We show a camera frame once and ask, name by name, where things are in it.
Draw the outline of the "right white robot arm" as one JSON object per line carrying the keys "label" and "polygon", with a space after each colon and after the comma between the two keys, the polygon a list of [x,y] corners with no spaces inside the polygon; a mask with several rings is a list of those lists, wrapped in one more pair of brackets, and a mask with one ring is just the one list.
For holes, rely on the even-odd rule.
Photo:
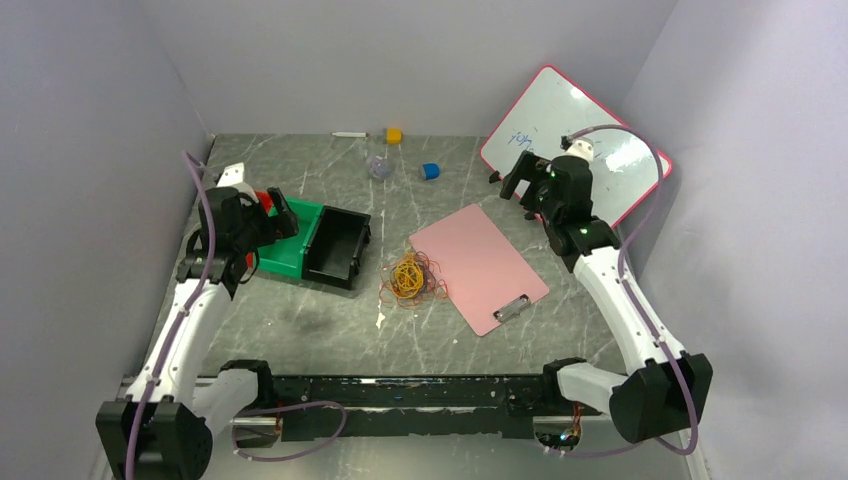
{"label": "right white robot arm", "polygon": [[659,319],[625,262],[625,244],[593,212],[593,174],[587,160],[552,160],[523,152],[512,170],[495,172],[499,195],[510,199],[528,184],[520,204],[540,219],[551,249],[589,292],[625,361],[616,374],[585,359],[555,360],[543,368],[539,391],[550,413],[585,406],[606,414],[622,439],[655,441],[678,455],[694,452],[713,376],[703,354],[690,354]]}

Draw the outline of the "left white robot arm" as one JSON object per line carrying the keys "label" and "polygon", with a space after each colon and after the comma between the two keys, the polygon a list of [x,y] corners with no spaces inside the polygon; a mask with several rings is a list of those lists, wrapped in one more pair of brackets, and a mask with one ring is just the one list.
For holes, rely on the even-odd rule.
{"label": "left white robot arm", "polygon": [[200,225],[192,232],[176,273],[171,310],[150,356],[118,400],[103,403],[95,419],[106,457],[118,479],[198,479],[215,436],[241,411],[261,416],[277,400],[270,367],[231,360],[214,381],[197,378],[223,315],[251,275],[260,248],[299,232],[298,217],[282,192],[249,188],[202,192]]}

